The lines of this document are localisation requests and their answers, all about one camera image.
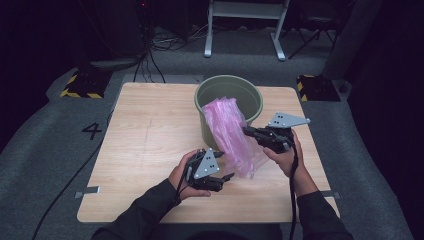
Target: person's left hand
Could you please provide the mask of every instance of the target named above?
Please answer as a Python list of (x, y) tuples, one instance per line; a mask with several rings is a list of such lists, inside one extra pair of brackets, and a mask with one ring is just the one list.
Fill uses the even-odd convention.
[[(178, 184), (180, 182), (181, 176), (183, 175), (184, 172), (184, 167), (187, 163), (187, 161), (194, 155), (196, 154), (198, 150), (194, 150), (191, 151), (187, 154), (185, 154), (183, 156), (183, 158), (180, 161), (180, 164), (178, 166), (176, 166), (174, 168), (174, 170), (172, 170), (171, 174), (168, 177), (168, 180), (171, 182), (172, 186), (174, 186), (175, 190), (178, 188)], [(180, 191), (181, 189), (184, 189), (181, 193), (180, 193), (180, 199), (181, 201), (189, 198), (189, 197), (210, 197), (211, 196), (211, 192), (208, 190), (196, 190), (190, 186), (187, 186), (187, 181), (183, 180), (183, 183), (181, 184), (180, 187)]]

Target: green trash bin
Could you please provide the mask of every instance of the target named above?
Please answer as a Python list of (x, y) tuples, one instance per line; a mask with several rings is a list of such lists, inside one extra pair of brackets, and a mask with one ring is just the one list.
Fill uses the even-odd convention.
[(219, 75), (203, 81), (196, 89), (194, 102), (200, 115), (200, 127), (203, 141), (212, 149), (219, 150), (211, 130), (206, 122), (202, 107), (216, 98), (235, 98), (237, 107), (250, 125), (262, 112), (263, 102), (259, 90), (246, 79)]

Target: gray carpet floor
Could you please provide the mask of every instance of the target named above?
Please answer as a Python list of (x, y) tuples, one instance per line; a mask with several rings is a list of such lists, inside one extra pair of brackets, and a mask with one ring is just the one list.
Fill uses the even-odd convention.
[[(168, 83), (200, 83), (208, 77), (230, 74), (257, 86), (296, 89), (300, 74), (319, 74), (331, 45), (323, 35), (293, 59), (278, 61), (270, 40), (272, 29), (258, 32), (221, 32), (214, 36), (212, 57), (204, 58), (205, 39), (176, 51), (152, 51)], [(281, 39), (286, 55), (301, 45), (297, 32)], [(137, 82), (161, 82), (149, 58), (136, 75)], [(114, 72), (103, 99), (60, 97), (75, 69), (58, 78), (46, 92), (50, 102), (18, 130), (0, 156), (0, 239), (31, 239), (43, 213), (66, 183), (95, 152), (107, 131), (110, 113), (124, 82), (133, 81), (136, 67)], [(342, 81), (334, 81), (336, 88)], [(310, 129), (341, 219), (355, 239), (413, 239), (397, 198), (369, 156), (346, 102), (301, 102), (312, 122)], [(102, 132), (90, 140), (82, 129), (93, 123)], [(81, 199), (76, 191), (87, 186), (96, 153), (48, 213), (36, 239), (89, 239), (103, 225), (77, 220)], [(281, 224), (285, 239), (289, 223)], [(298, 225), (296, 238), (301, 238)]]

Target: white metal stand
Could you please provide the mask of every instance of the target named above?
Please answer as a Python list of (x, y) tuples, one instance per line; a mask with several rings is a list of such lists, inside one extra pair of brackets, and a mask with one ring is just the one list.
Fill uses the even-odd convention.
[(208, 14), (208, 35), (206, 37), (205, 57), (212, 55), (212, 21), (213, 17), (240, 17), (240, 18), (260, 18), (260, 19), (278, 19), (277, 31), (271, 33), (271, 40), (274, 44), (277, 57), (280, 61), (286, 60), (284, 52), (281, 48), (279, 36), (281, 27), (290, 0), (285, 0), (283, 4), (263, 4), (263, 3), (240, 3), (240, 2), (220, 2), (209, 1)]

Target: black number on floor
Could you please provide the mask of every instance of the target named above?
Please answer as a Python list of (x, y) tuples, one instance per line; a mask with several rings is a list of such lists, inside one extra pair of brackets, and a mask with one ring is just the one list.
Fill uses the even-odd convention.
[(96, 133), (102, 131), (102, 130), (97, 130), (98, 127), (99, 127), (99, 124), (95, 122), (95, 123), (91, 124), (90, 126), (84, 128), (82, 130), (82, 132), (90, 132), (91, 133), (90, 140), (93, 140), (94, 139), (94, 135), (96, 135)]

